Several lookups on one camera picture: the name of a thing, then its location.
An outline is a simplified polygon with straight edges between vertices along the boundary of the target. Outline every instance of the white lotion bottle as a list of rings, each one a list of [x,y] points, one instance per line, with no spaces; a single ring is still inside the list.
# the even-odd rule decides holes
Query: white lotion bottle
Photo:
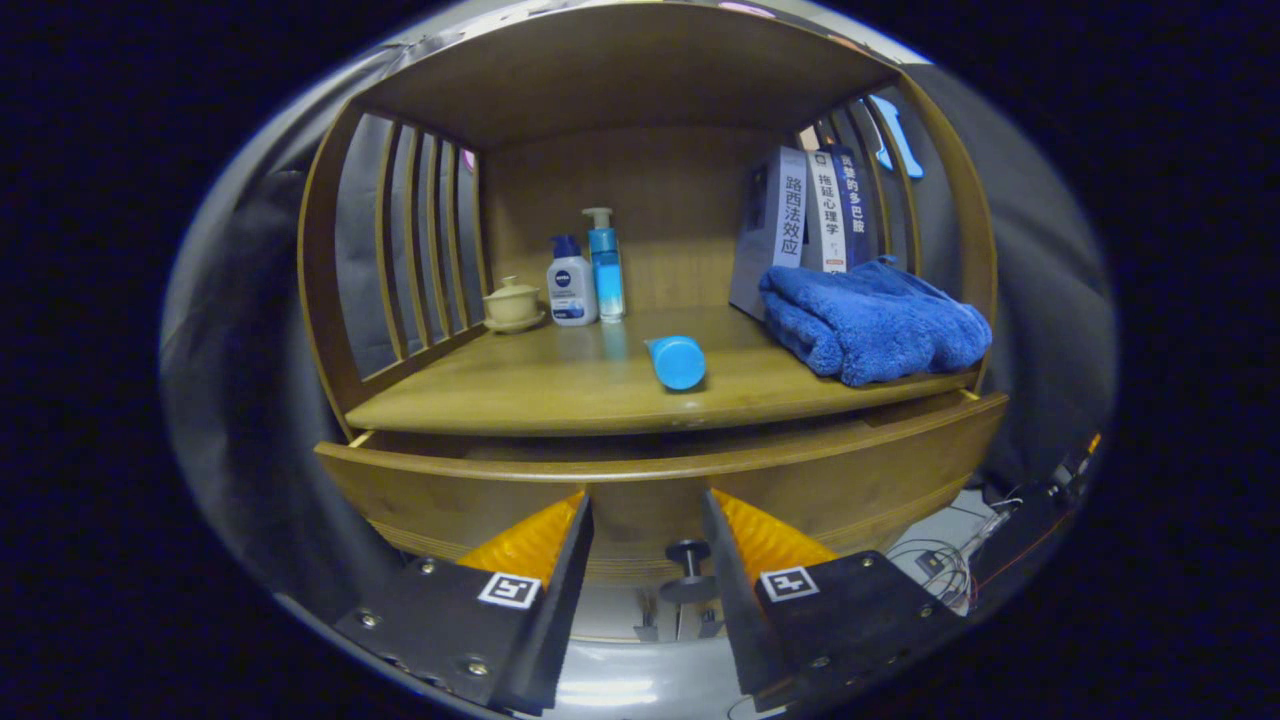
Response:
[[[589,325],[599,316],[591,264],[571,234],[558,234],[556,260],[547,269],[547,297],[558,325]]]

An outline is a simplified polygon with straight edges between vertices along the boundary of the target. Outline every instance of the blue towel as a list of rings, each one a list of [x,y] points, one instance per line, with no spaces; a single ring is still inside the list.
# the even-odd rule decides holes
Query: blue towel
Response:
[[[991,346],[991,327],[977,309],[883,263],[836,274],[769,268],[760,297],[778,342],[818,375],[838,374],[854,387],[960,372]]]

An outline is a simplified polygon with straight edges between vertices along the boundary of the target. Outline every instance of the cup lid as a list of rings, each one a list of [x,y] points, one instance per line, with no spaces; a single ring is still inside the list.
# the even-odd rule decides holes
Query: cup lid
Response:
[[[492,295],[486,295],[485,300],[497,300],[499,297],[511,297],[513,295],[529,295],[530,292],[538,292],[538,288],[531,284],[516,284],[518,275],[507,275],[502,278],[502,287],[493,291]]]

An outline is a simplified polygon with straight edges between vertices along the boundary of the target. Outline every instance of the wooden drawer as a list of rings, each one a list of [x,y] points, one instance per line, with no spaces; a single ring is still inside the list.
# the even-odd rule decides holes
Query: wooden drawer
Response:
[[[961,391],[822,419],[607,438],[370,432],[316,452],[388,542],[449,560],[585,488],[595,518],[588,582],[636,584],[678,575],[663,548],[701,537],[707,487],[842,555],[892,542],[955,498],[1006,402]]]

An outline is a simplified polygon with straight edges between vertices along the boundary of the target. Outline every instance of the blue bottle cap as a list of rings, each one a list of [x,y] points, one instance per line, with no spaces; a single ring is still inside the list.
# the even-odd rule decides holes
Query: blue bottle cap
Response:
[[[649,356],[658,379],[671,389],[689,389],[707,374],[707,357],[691,337],[677,334],[649,341]]]
[[[552,238],[556,243],[556,250],[553,251],[557,258],[573,258],[582,256],[582,250],[577,246],[577,241],[573,240],[571,234],[558,234]]]

